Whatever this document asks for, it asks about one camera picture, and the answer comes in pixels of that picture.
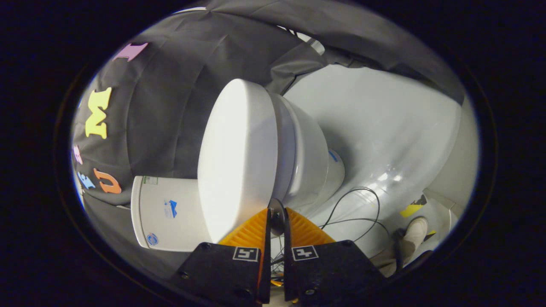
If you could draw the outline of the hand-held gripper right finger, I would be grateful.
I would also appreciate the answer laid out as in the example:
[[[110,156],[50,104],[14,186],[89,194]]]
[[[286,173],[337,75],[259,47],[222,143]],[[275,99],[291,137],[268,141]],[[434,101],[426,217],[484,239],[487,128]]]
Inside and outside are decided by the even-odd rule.
[[[351,240],[335,241],[302,214],[285,209],[285,299],[299,307],[345,307],[386,284]]]

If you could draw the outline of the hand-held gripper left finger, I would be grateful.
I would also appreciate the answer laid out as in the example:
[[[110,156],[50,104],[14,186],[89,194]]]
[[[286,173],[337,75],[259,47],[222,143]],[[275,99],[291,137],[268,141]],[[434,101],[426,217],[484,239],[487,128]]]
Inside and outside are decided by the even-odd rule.
[[[171,281],[204,305],[262,305],[270,298],[270,210],[218,243],[202,242]]]

